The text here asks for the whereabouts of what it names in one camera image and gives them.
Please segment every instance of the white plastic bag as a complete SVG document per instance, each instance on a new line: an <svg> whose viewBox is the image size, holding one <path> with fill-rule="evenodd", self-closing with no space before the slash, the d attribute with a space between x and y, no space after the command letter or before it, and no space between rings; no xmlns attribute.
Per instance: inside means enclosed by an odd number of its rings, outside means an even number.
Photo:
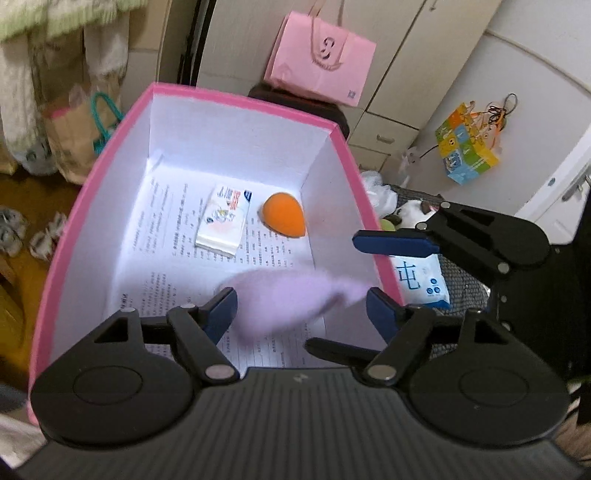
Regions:
<svg viewBox="0 0 591 480"><path fill-rule="evenodd" d="M390 215L396 209L398 194L389 185L382 185L382 176L376 171L364 171L361 179L378 218Z"/></svg>
<svg viewBox="0 0 591 480"><path fill-rule="evenodd" d="M390 257L406 305L448 309L449 292L437 254L427 258Z"/></svg>

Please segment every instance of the white cabinet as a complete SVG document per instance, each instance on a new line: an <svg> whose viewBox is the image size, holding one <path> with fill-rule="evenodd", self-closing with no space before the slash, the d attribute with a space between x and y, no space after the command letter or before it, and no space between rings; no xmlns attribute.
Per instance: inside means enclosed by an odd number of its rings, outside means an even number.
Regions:
<svg viewBox="0 0 591 480"><path fill-rule="evenodd" d="M406 150L417 135L414 128L366 112L349 137L349 144L394 154Z"/></svg>
<svg viewBox="0 0 591 480"><path fill-rule="evenodd" d="M428 0L368 111L415 128L424 127L500 3Z"/></svg>
<svg viewBox="0 0 591 480"><path fill-rule="evenodd" d="M361 170L379 170L389 157L387 153L376 152L354 145L350 145L349 149Z"/></svg>
<svg viewBox="0 0 591 480"><path fill-rule="evenodd" d="M326 0L320 16L374 42L358 108L343 107L358 163L408 148L445 96L501 0ZM198 86L247 95L264 75L283 18L314 0L216 0Z"/></svg>
<svg viewBox="0 0 591 480"><path fill-rule="evenodd" d="M343 26L376 42L360 108L366 108L423 0L345 0ZM260 82L283 18L308 13L313 0L217 0L207 34L197 84L212 77ZM337 23L341 0L326 0L320 16Z"/></svg>
<svg viewBox="0 0 591 480"><path fill-rule="evenodd" d="M121 106L128 112L139 96L158 77L158 51L130 50L127 73L121 82Z"/></svg>

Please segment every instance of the purple plush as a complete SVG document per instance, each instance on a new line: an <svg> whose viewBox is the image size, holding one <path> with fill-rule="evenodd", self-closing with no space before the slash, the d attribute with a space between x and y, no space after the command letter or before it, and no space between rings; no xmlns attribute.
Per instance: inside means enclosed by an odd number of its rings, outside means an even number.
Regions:
<svg viewBox="0 0 591 480"><path fill-rule="evenodd" d="M322 270L250 270L224 283L238 294L233 331L245 341L289 330L335 306L361 300L371 285Z"/></svg>

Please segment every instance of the white cat plush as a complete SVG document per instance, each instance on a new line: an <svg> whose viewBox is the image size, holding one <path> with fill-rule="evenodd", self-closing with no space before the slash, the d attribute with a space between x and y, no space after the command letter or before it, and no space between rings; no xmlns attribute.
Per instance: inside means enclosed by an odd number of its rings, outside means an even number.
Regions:
<svg viewBox="0 0 591 480"><path fill-rule="evenodd" d="M436 210L425 200L409 200L394 212L394 215L401 221L395 224L396 230L399 228L414 228L417 223L429 220L435 212Z"/></svg>

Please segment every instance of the pink box rim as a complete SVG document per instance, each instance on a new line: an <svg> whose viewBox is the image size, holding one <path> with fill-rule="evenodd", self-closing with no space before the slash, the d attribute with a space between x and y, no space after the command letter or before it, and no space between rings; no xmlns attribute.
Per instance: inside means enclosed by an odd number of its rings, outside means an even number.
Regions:
<svg viewBox="0 0 591 480"><path fill-rule="evenodd" d="M276 115L303 124L329 130L330 139L339 156L347 181L349 182L349 186L359 209L363 227L367 230L380 230L378 218L376 217L365 193L365 189L363 188L359 169L347 147L345 138L336 123L288 107L230 93L222 93L214 90L183 85L153 83L140 96L138 101L121 122L111 140L107 143L72 207L66 230L58 244L43 288L43 295L41 297L41 304L37 315L37 324L33 336L33 345L31 348L29 392L33 387L35 379L49 363L49 357L51 354L51 344L49 340L53 338L53 331L59 311L60 298L66 280L67 270L70 265L70 260L72 259L76 241L84 226L90 205L99 190L102 180L109 170L111 162L113 162L113 159L115 158L115 152L121 146L124 139L127 137L129 130L135 125L139 116L150 104L155 95L178 96L221 103L223 105ZM384 291L393 299L400 302L400 292L394 277L394 270L390 259L384 255L374 255L374 260ZM31 420L35 421L31 409L29 409L29 417Z"/></svg>

